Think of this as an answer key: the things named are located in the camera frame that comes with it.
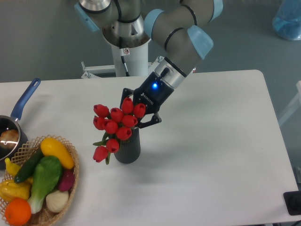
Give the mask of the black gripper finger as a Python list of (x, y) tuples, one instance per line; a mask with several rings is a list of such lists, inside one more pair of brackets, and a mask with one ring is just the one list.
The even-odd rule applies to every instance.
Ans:
[(147, 121), (147, 122), (139, 121), (137, 124), (137, 127), (140, 129), (143, 129), (143, 128), (146, 128), (146, 127), (149, 127), (149, 126), (161, 123), (161, 122), (162, 122), (162, 119), (159, 116), (159, 113), (154, 113), (152, 118), (149, 121)]
[(120, 101), (120, 108), (122, 108), (124, 100), (126, 101), (126, 107), (130, 106), (132, 109), (134, 108), (133, 94), (134, 94), (134, 90), (129, 88), (123, 89), (121, 101)]

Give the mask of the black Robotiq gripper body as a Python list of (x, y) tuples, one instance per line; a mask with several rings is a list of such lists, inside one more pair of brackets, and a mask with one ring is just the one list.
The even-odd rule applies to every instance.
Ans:
[(139, 88), (134, 90), (133, 103), (146, 105), (145, 114), (157, 113), (174, 89), (152, 72)]

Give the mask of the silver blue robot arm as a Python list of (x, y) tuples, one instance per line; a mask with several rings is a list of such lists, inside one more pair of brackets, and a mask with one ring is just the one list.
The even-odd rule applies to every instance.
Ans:
[(171, 12), (154, 9), (147, 16), (142, 16), (138, 0), (79, 0), (74, 8), (89, 30), (102, 31), (118, 77), (146, 77), (140, 87), (122, 93), (145, 104), (152, 115), (150, 121), (137, 123), (144, 128), (161, 122), (161, 105), (212, 49), (213, 41), (201, 26), (221, 14), (223, 2), (182, 0)]

